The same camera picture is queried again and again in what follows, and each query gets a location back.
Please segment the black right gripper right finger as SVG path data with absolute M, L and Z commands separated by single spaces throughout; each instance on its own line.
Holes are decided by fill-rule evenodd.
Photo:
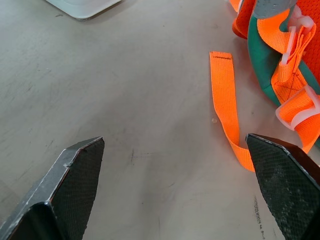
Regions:
M 298 146 L 249 133 L 261 194 L 287 240 L 320 238 L 320 167 Z

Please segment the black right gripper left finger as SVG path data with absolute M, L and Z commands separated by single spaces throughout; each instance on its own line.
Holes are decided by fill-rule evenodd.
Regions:
M 2 240 L 81 240 L 96 198 L 105 142 L 80 141 L 58 156 L 0 227 Z

